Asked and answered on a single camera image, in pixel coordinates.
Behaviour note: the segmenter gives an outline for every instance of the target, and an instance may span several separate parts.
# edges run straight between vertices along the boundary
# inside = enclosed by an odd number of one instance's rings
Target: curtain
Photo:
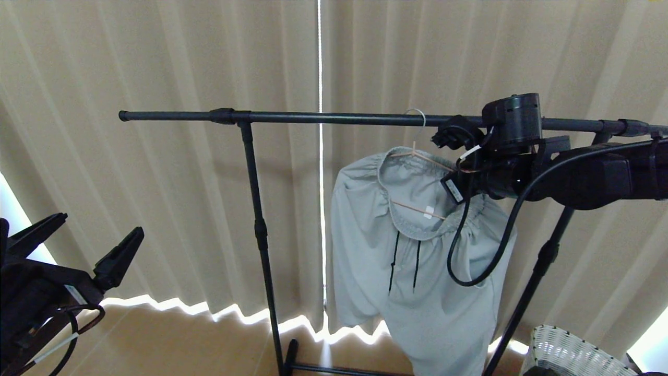
[[[322,14],[325,112],[417,107],[427,114],[479,115],[487,102],[537,92],[547,117],[668,124],[666,3],[324,0]],[[410,146],[417,131],[325,125],[325,202],[341,167]],[[423,131],[417,147],[458,157],[461,151],[431,144],[432,134]],[[570,136],[573,147],[593,139]],[[513,203],[501,202],[505,209]],[[522,208],[497,335],[561,209],[551,200]],[[576,212],[517,339],[528,343],[530,328],[554,324],[621,356],[668,304],[667,228],[666,202],[616,202]],[[334,331],[335,292],[331,281],[327,285]],[[364,328],[372,331],[373,324]]]
[[[128,122],[118,110],[317,111],[315,2],[0,4],[1,170],[47,242],[92,270],[146,232],[111,296],[266,308],[235,126]],[[316,126],[256,124],[279,319],[323,320]]]

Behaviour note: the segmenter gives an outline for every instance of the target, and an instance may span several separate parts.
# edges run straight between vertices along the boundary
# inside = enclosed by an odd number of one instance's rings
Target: vertical rack pole
[[[257,179],[257,166],[255,165],[255,150],[253,149],[253,130],[250,122],[240,121],[237,123],[241,128],[241,138],[244,142],[246,152],[246,164],[248,166],[248,180],[250,181],[250,195],[253,199],[253,211],[255,213],[255,237],[257,248],[262,260],[262,272],[265,277],[265,290],[267,291],[267,305],[269,306],[269,320],[271,322],[271,335],[274,340],[276,361],[279,368],[279,376],[286,376],[283,365],[283,351],[281,349],[281,337],[279,336],[279,324],[276,318],[276,302],[274,301],[274,283],[271,278],[271,266],[269,263],[269,243],[267,242],[267,224],[262,215],[262,201],[260,200],[260,185]]]
[[[592,145],[606,143],[608,140],[610,140],[611,137],[612,135],[610,133],[598,132],[596,133],[596,136],[594,136]],[[556,259],[556,255],[559,252],[559,242],[561,241],[561,237],[564,235],[566,227],[568,227],[568,223],[573,217],[574,212],[575,209],[571,207],[564,207],[564,210],[561,212],[561,216],[559,217],[559,220],[557,221],[556,226],[552,231],[550,239],[540,248],[540,252],[538,253],[538,260],[536,261],[536,265],[534,265],[534,270],[531,273],[529,282],[526,284],[526,287],[522,292],[522,296],[520,297],[520,301],[517,303],[515,310],[512,312],[510,321],[508,322],[508,325],[506,326],[506,329],[501,336],[501,340],[499,341],[499,345],[496,348],[496,351],[494,351],[494,355],[487,364],[485,372],[483,372],[483,376],[492,376],[496,366],[499,363],[499,360],[501,360],[501,356],[506,350],[506,347],[508,347],[508,343],[510,342],[512,335],[515,333],[517,326],[520,324],[520,321],[524,316],[524,312],[526,312],[526,309],[529,307],[529,302],[531,302],[536,289],[538,289],[540,280],[545,276],[548,269],[550,268],[550,265]]]

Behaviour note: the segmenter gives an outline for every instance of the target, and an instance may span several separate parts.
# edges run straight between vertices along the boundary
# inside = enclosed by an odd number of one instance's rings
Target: clothes hanger
[[[431,163],[434,163],[434,164],[436,164],[436,165],[438,165],[438,166],[440,166],[440,167],[442,167],[442,168],[444,168],[444,169],[446,169],[446,170],[454,171],[454,169],[452,169],[452,168],[450,168],[450,167],[448,167],[448,166],[445,166],[445,165],[443,165],[443,164],[441,164],[441,163],[438,163],[438,162],[436,162],[435,160],[433,160],[433,159],[431,159],[431,158],[427,158],[427,157],[423,156],[422,154],[420,154],[420,153],[418,153],[418,152],[415,151],[415,142],[416,142],[416,140],[418,139],[418,136],[420,135],[420,132],[422,131],[422,129],[424,129],[424,128],[427,126],[427,116],[424,114],[424,112],[422,112],[422,111],[421,111],[420,109],[418,109],[418,108],[410,108],[410,109],[406,110],[406,112],[404,112],[404,114],[407,114],[408,112],[411,112],[411,111],[413,111],[413,110],[418,111],[418,112],[422,115],[422,126],[420,127],[420,130],[417,132],[417,134],[415,135],[415,138],[413,139],[413,149],[412,149],[410,152],[408,152],[408,153],[392,154],[392,155],[390,155],[390,157],[403,157],[403,156],[406,156],[406,155],[411,155],[411,156],[413,156],[413,157],[417,157],[417,158],[423,159],[423,160],[425,160],[425,161],[429,161],[429,162],[431,162]],[[426,215],[430,215],[430,216],[432,216],[432,217],[436,217],[436,218],[441,219],[441,220],[444,220],[444,221],[446,220],[445,217],[442,217],[442,216],[440,216],[440,215],[438,215],[438,214],[430,213],[430,212],[428,212],[428,211],[424,211],[424,210],[422,210],[422,209],[418,209],[418,208],[416,208],[416,207],[414,207],[414,206],[406,205],[406,204],[404,204],[404,203],[400,203],[400,202],[397,202],[397,201],[394,201],[394,200],[392,200],[392,203],[394,203],[394,204],[396,204],[396,205],[399,205],[399,206],[402,206],[402,207],[405,207],[405,208],[407,208],[407,209],[411,209],[411,210],[417,211],[418,213],[423,213],[423,214],[426,214]]]
[[[438,163],[435,160],[433,160],[431,158],[427,158],[427,157],[423,156],[422,154],[418,153],[417,151],[415,151],[415,142],[417,141],[418,136],[420,135],[420,132],[422,132],[422,130],[427,126],[427,116],[419,108],[409,108],[408,110],[406,110],[406,112],[404,112],[404,114],[407,114],[408,112],[411,112],[411,111],[418,111],[422,115],[422,126],[420,127],[420,130],[415,135],[415,138],[413,138],[413,149],[408,153],[392,154],[392,155],[390,155],[390,157],[404,157],[406,155],[411,155],[413,157],[417,157],[417,158],[423,159],[425,161],[431,162],[431,163],[433,163],[433,164],[435,164],[435,165],[437,165],[437,166],[439,166],[443,169],[446,169],[446,170],[449,170],[449,171],[455,171],[453,168],[445,166],[442,163]]]

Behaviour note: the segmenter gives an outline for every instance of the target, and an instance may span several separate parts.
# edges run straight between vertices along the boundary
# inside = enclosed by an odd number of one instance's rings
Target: white label
[[[431,218],[432,218],[432,214],[434,214],[434,209],[433,209],[433,207],[431,207],[431,206],[427,206],[427,209],[424,209],[424,211],[427,212],[427,213],[424,213],[424,217],[427,218],[427,219],[431,219]]]
[[[66,284],[65,288],[67,288],[67,291],[69,291],[69,293],[74,297],[74,300],[79,302],[79,304],[87,304],[88,303],[88,302],[86,302],[84,297],[81,295],[79,290],[76,289],[76,287],[70,286],[69,284]]]
[[[464,200],[464,197],[459,192],[459,189],[457,189],[457,186],[455,185],[455,183],[452,182],[452,180],[446,181],[446,185],[448,186],[450,193],[452,193],[452,196],[455,198],[457,202],[462,202]]]

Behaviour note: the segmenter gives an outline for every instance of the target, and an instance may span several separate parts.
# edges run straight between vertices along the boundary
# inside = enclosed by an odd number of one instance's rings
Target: hanger hook
[[[422,130],[427,126],[427,116],[419,108],[409,108],[403,114],[406,115],[408,112],[411,111],[418,111],[420,115],[422,115],[422,126],[420,127],[420,130],[415,134],[415,138],[413,138],[413,151],[415,151],[415,142],[418,140],[420,132],[422,132]]]

